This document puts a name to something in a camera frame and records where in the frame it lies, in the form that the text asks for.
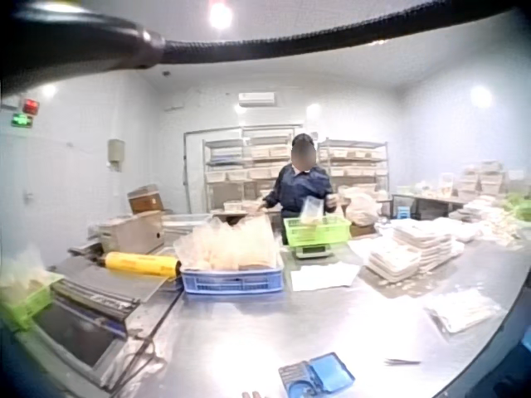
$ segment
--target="green bin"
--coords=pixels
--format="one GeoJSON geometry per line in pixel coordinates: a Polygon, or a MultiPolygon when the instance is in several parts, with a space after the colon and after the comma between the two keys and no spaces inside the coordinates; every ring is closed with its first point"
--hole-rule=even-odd
{"type": "Polygon", "coordinates": [[[4,312],[10,320],[24,330],[27,330],[31,326],[33,315],[36,315],[51,303],[50,285],[63,278],[63,275],[60,274],[54,274],[52,272],[48,274],[49,279],[46,284],[31,294],[28,294],[20,303],[2,304],[4,312]]]}
{"type": "Polygon", "coordinates": [[[300,218],[284,219],[285,233],[290,247],[329,245],[350,239],[350,221],[329,215],[315,226],[300,223],[300,218]]]}

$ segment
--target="air conditioner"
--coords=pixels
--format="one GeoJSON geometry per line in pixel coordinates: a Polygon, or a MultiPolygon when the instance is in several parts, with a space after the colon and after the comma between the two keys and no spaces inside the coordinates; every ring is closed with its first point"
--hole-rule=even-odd
{"type": "Polygon", "coordinates": [[[275,93],[240,93],[238,103],[242,108],[253,106],[275,106],[275,93]]]}

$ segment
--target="exit sign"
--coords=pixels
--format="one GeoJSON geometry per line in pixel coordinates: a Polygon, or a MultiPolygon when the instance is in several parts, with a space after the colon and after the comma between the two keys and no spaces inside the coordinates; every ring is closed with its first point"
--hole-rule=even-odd
{"type": "Polygon", "coordinates": [[[33,117],[27,114],[13,114],[11,126],[30,128],[33,125],[33,117]]]}

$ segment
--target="white wall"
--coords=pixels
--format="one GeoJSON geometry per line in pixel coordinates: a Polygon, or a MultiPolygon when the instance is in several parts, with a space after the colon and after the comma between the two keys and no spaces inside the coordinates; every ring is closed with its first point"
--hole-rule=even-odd
{"type": "Polygon", "coordinates": [[[410,183],[436,183],[441,172],[460,173],[467,164],[490,159],[531,172],[531,50],[522,42],[505,44],[406,93],[410,183]],[[490,108],[472,104],[470,90],[477,85],[491,92],[490,108]]]}
{"type": "Polygon", "coordinates": [[[129,212],[126,192],[150,182],[160,106],[137,73],[65,80],[40,101],[32,129],[0,113],[2,256],[35,244],[49,265],[81,243],[87,226],[129,212]],[[125,141],[123,172],[107,168],[107,140],[125,141]]]}
{"type": "MultiPolygon", "coordinates": [[[[391,92],[326,80],[322,77],[272,76],[227,82],[177,92],[164,100],[163,107],[177,108],[163,113],[156,148],[155,181],[165,206],[186,212],[183,186],[183,135],[188,131],[238,126],[240,124],[304,123],[321,138],[388,141],[392,164],[392,187],[409,178],[410,145],[402,131],[402,110],[391,92]],[[278,94],[278,106],[234,110],[242,91],[271,90],[278,94]],[[317,119],[306,118],[309,104],[321,105],[317,119]]],[[[189,165],[199,167],[200,158],[189,165]]]]}

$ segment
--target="red light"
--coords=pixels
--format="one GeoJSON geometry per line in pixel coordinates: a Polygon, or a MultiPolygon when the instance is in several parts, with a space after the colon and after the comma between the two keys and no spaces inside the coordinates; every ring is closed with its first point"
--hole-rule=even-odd
{"type": "Polygon", "coordinates": [[[33,114],[33,115],[38,114],[39,103],[32,99],[26,99],[24,101],[24,106],[22,107],[22,112],[24,112],[25,114],[33,114]]]}

